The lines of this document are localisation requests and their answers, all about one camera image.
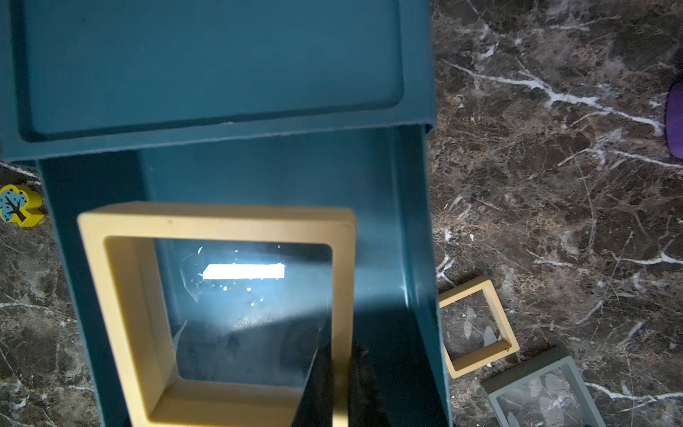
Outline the teal top drawer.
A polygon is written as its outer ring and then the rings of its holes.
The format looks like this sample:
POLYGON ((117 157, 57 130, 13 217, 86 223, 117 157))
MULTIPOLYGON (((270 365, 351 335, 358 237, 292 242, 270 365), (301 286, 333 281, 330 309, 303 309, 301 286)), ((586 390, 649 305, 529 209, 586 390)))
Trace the teal top drawer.
POLYGON ((396 126, 40 160, 101 424, 126 426, 130 416, 76 219, 96 207, 159 201, 353 210, 354 338, 367 350, 382 405, 394 426, 451 425, 424 142, 421 126, 396 126))

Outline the large grey brooch box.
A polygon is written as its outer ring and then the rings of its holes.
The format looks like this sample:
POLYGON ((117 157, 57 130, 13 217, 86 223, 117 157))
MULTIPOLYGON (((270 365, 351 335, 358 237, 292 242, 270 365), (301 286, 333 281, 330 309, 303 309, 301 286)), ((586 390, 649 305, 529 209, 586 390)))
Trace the large grey brooch box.
POLYGON ((555 347, 482 383, 501 426, 606 425, 570 354, 555 347))

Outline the yellow brooch box frame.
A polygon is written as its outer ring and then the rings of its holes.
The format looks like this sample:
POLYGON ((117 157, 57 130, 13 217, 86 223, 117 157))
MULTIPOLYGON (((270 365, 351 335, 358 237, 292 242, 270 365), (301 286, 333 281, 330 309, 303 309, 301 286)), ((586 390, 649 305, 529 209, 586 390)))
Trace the yellow brooch box frame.
POLYGON ((78 217, 134 426, 292 426, 331 346, 349 425, 348 208, 129 202, 78 217))

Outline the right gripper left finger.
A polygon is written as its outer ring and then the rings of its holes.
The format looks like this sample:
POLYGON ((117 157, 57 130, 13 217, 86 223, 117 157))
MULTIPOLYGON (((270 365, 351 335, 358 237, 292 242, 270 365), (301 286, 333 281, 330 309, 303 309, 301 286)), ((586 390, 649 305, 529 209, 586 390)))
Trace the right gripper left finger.
POLYGON ((331 346, 326 345, 316 351, 292 427, 331 427, 333 407, 334 374, 331 346))

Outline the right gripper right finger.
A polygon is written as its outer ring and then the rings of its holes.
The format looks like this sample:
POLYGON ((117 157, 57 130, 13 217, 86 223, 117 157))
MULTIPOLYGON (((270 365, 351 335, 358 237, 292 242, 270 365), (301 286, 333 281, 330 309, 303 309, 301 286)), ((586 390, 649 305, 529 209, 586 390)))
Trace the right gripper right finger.
POLYGON ((369 350, 356 342, 352 346, 350 363, 349 418, 350 426, 391 426, 369 350))

